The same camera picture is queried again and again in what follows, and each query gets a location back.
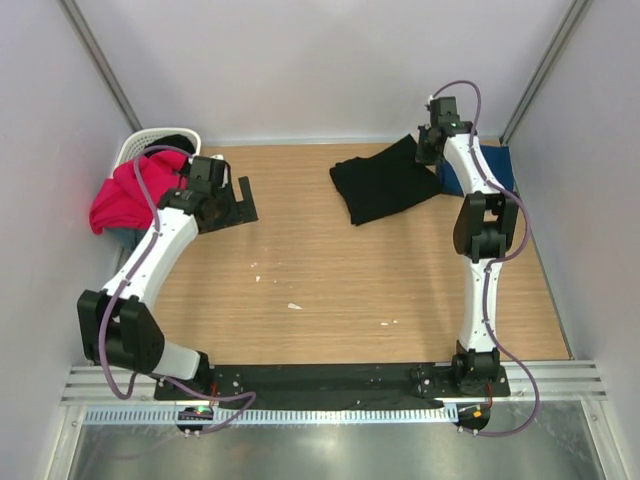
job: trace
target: blue box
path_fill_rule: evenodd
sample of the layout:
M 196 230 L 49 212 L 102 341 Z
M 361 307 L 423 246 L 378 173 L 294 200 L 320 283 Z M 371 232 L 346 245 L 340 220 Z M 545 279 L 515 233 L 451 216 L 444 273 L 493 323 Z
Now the blue box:
M 509 147 L 490 147 L 480 145 L 482 155 L 484 155 L 489 168 L 496 179 L 510 192 L 513 192 L 514 180 L 511 169 L 511 154 Z M 441 161 L 436 165 L 436 175 L 442 184 L 442 193 L 447 195 L 463 196 L 462 187 L 453 171 L 453 167 L 446 161 Z

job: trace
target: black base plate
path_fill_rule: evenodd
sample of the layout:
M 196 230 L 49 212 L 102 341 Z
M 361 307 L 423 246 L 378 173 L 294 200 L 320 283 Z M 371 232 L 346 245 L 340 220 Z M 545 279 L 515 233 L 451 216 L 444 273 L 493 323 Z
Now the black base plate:
M 461 389 L 450 371 L 448 366 L 426 363 L 219 365 L 212 374 L 218 396 L 254 391 L 257 399 L 252 408 L 261 410 L 416 410 L 441 408 L 437 398 L 486 395 L 486 383 Z M 503 376 L 506 379 L 501 368 L 499 378 Z M 506 381 L 493 387 L 495 397 L 510 394 Z M 168 384 L 156 388 L 155 398 L 193 400 Z M 224 406 L 239 408 L 242 403 Z
M 495 382 L 475 381 L 457 385 L 451 367 L 435 364 L 423 365 L 418 371 L 418 378 L 420 379 L 420 395 L 425 399 L 486 397 L 487 383 L 491 384 L 493 397 L 511 395 L 504 367 L 500 367 L 498 370 Z

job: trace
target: wooden table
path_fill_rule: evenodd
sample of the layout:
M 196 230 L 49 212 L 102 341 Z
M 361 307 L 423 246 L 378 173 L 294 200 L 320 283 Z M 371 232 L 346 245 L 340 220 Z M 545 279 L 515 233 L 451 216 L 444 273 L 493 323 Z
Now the wooden table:
M 203 151 L 249 176 L 260 220 L 201 235 L 182 254 L 154 310 L 167 338 L 219 364 L 450 360 L 464 309 L 452 243 L 461 199 L 354 227 L 329 177 L 336 162 L 385 146 Z M 532 244 L 502 270 L 497 315 L 514 354 L 567 358 Z

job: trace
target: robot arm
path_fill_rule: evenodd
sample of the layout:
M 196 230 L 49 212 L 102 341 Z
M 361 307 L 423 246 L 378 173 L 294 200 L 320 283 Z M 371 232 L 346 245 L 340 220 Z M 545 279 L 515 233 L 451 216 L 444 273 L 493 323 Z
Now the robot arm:
M 431 125 L 420 128 L 417 161 L 426 165 L 447 161 L 465 195 L 453 231 L 456 253 L 463 256 L 465 265 L 465 314 L 456 355 L 447 375 L 453 376 L 453 383 L 458 388 L 484 388 L 502 376 L 499 351 L 487 334 L 484 306 L 486 302 L 487 320 L 495 332 L 498 278 L 502 266 L 495 260 L 504 258 L 511 248 L 518 206 L 500 192 L 501 184 L 491 173 L 477 137 L 471 144 L 475 153 L 473 158 L 470 150 L 472 124 L 460 121 L 455 97 L 433 99 L 428 109 Z M 492 266 L 487 279 L 489 262 Z
M 237 202 L 230 176 L 229 164 L 222 157 L 194 157 L 186 188 L 171 189 L 160 201 L 159 228 L 155 224 L 149 228 L 127 263 L 102 290 L 86 290 L 80 296 L 78 317 L 88 359 L 99 363 L 100 325 L 117 294 L 105 341 L 109 364 L 185 380 L 190 388 L 207 391 L 212 383 L 207 355 L 167 341 L 151 312 L 174 263 L 198 234 L 258 219 L 249 179 L 238 180 L 243 200 Z M 122 288 L 136 265 L 135 275 Z

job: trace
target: laundry basket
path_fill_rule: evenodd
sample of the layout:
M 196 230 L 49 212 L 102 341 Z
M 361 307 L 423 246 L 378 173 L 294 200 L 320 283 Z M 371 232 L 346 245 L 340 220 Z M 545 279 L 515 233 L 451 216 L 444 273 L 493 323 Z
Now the laundry basket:
M 120 153 L 118 154 L 118 160 L 116 160 L 116 164 L 113 166 L 115 169 L 119 165 L 122 165 L 128 160 L 131 160 L 138 153 L 140 153 L 144 148 L 149 145 L 151 142 L 158 140 L 159 138 L 166 137 L 168 135 L 184 135 L 195 147 L 195 154 L 200 154 L 200 147 L 202 146 L 202 141 L 200 140 L 200 135 L 198 135 L 193 130 L 188 128 L 147 128 L 145 130 L 140 130 L 139 132 L 131 135 L 122 145 L 120 149 Z

